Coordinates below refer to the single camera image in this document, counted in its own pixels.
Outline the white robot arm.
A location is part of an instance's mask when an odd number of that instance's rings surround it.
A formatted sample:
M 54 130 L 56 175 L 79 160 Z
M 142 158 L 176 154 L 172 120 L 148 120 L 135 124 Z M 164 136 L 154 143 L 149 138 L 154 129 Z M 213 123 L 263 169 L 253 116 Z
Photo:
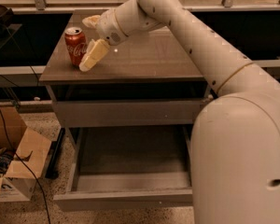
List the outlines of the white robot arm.
M 167 26 L 217 95 L 190 138 L 195 224 L 280 224 L 280 83 L 179 0 L 129 0 L 83 23 L 100 37 L 80 70 L 130 35 Z

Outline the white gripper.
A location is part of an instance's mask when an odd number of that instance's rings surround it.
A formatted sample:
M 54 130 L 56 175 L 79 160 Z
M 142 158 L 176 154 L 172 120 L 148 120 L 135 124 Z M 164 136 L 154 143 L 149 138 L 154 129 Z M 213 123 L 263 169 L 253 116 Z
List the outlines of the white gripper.
M 104 12 L 101 16 L 89 16 L 83 19 L 82 23 L 91 29 L 96 27 L 97 33 L 101 37 L 89 43 L 86 53 L 79 64 L 79 69 L 82 72 L 87 72 L 106 56 L 110 46 L 120 44 L 127 39 L 127 36 L 119 27 L 114 9 Z

